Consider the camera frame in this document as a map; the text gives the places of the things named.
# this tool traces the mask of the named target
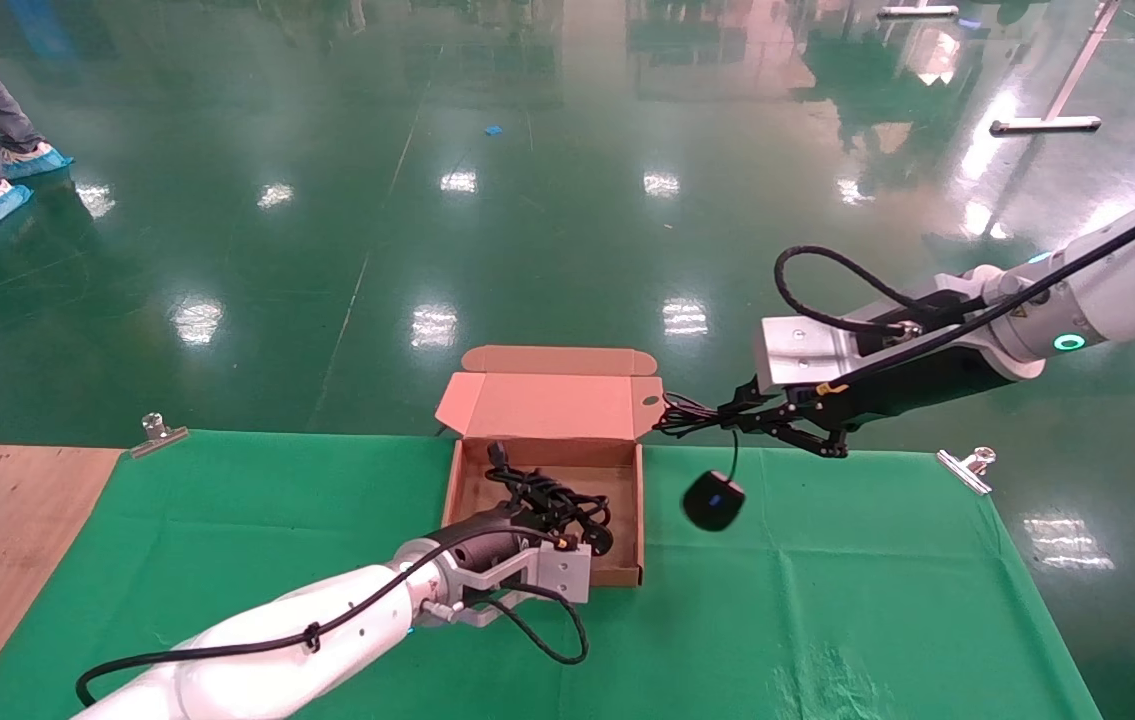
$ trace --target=robotic arm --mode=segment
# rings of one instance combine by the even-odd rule
[[[787,260],[802,254],[836,259],[888,300],[843,318],[808,309],[785,285]],[[1062,352],[1135,340],[1135,210],[1010,270],[939,274],[910,296],[823,246],[787,250],[776,283],[801,315],[762,320],[756,377],[717,409],[669,396],[657,429],[767,433],[846,457],[847,433],[866,422],[1037,378]],[[819,434],[794,427],[800,421]]]
[[[580,635],[579,656],[543,650],[563,664],[581,662],[589,644],[572,603],[589,600],[590,556],[611,544],[607,499],[562,486],[545,491],[536,475],[508,468],[498,443],[489,454],[495,466],[488,477],[506,483],[508,502],[404,543],[384,566],[284,594],[170,651],[93,667],[78,679],[78,697],[87,708],[76,717],[280,719],[360,673],[406,638],[412,626],[484,628],[507,616],[535,638],[513,611],[531,597],[558,602]],[[595,520],[597,514],[603,519]],[[595,547],[564,531],[572,521]],[[100,702],[92,698],[91,680],[140,665],[152,667]]]

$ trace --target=open cardboard box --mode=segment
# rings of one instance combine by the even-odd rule
[[[461,433],[452,457],[443,524],[508,500],[486,449],[504,442],[508,464],[544,474],[585,495],[609,499],[614,543],[596,556],[591,585],[644,584],[644,446],[664,405],[655,359],[621,348],[486,345],[461,359],[438,418]]]

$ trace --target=green cloth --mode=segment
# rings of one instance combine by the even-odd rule
[[[1099,717],[992,502],[933,457],[745,447],[740,519],[695,529],[681,493],[730,454],[645,449],[645,585],[591,593],[583,664],[504,620],[420,630],[299,717]],[[197,430],[123,459],[0,653],[0,720],[72,715],[96,662],[388,560],[438,525],[451,455],[445,438]],[[561,609],[521,609],[575,652]]]

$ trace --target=box lid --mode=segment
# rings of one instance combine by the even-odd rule
[[[468,437],[632,441],[664,410],[654,357],[628,348],[486,345],[461,366],[435,418]]]

